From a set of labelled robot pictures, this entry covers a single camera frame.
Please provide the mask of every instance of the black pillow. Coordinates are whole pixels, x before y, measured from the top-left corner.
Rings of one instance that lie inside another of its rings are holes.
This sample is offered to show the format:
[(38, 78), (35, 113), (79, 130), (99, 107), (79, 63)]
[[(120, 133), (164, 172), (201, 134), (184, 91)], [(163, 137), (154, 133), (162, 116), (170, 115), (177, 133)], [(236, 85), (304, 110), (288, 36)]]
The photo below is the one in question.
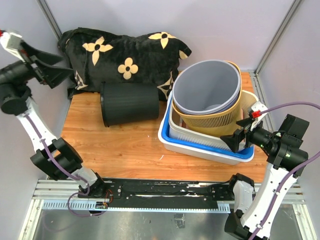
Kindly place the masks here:
[(102, 82), (154, 83), (159, 99), (166, 101), (179, 74), (179, 58), (191, 54), (167, 32), (132, 37), (81, 27), (63, 33), (58, 47), (74, 69), (69, 97), (100, 92)]

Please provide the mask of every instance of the tan woven basket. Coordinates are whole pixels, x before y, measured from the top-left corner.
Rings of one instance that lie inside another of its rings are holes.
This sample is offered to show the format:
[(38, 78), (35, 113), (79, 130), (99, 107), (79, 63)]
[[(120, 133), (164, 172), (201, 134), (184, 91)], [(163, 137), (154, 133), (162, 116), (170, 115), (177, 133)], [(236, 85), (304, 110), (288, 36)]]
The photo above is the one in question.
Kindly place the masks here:
[[(239, 67), (233, 62), (228, 63), (234, 65), (240, 73)], [(182, 113), (175, 103), (172, 101), (173, 109), (180, 115), (190, 130), (210, 136), (220, 137), (222, 135), (231, 135), (239, 126), (236, 124), (242, 118), (242, 111), (245, 117), (248, 116), (248, 108), (253, 105), (258, 98), (251, 92), (241, 89), (239, 97), (235, 104), (228, 110), (208, 115), (188, 115)]]

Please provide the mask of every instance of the gray trash can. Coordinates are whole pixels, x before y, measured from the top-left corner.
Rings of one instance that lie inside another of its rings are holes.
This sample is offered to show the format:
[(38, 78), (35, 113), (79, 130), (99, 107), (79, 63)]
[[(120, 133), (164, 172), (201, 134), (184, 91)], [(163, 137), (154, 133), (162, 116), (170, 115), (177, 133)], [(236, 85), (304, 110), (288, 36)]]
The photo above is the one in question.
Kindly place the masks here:
[(241, 89), (239, 71), (229, 62), (206, 60), (191, 65), (175, 80), (172, 97), (189, 115), (223, 112), (235, 104)]

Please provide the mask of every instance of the gray wall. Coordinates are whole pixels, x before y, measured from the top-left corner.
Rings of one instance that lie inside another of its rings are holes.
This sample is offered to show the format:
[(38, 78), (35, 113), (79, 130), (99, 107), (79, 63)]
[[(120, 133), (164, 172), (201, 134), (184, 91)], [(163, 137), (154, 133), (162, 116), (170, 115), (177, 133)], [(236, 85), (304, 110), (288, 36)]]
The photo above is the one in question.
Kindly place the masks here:
[[(305, 0), (260, 74), (269, 106), (292, 101), (320, 104), (320, 1)], [(310, 121), (302, 149), (320, 151), (320, 111), (292, 106), (272, 113), (278, 128), (286, 114)], [(320, 236), (320, 159), (307, 166), (299, 179), (317, 235)]]
[(255, 69), (293, 0), (47, 0), (61, 31), (118, 35), (169, 32), (193, 51), (181, 68), (208, 59)]
[[(2, 1), (0, 26), (20, 32), (31, 46), (58, 53), (57, 39), (39, 9), (36, 0)], [(18, 59), (0, 47), (0, 68)], [(51, 90), (30, 81), (33, 97), (48, 126), (60, 134), (68, 110), (66, 82)], [(20, 122), (0, 112), (0, 235), (3, 240), (18, 239), (33, 191), (41, 173), (30, 161), (33, 145)]]

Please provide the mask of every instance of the wooden surface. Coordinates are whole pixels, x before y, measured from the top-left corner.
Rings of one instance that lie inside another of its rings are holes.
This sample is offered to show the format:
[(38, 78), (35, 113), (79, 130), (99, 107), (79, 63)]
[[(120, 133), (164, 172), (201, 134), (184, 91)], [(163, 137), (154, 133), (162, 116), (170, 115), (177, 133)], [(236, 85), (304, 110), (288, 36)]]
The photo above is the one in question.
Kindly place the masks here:
[[(242, 73), (242, 87), (253, 92), (248, 73)], [(254, 159), (227, 165), (166, 150), (158, 140), (158, 129), (166, 110), (160, 103), (156, 120), (106, 128), (102, 120), (100, 94), (75, 95), (64, 124), (62, 137), (83, 159), (84, 165), (102, 177), (190, 181), (227, 181), (244, 174), (262, 182), (266, 156), (258, 147)]]

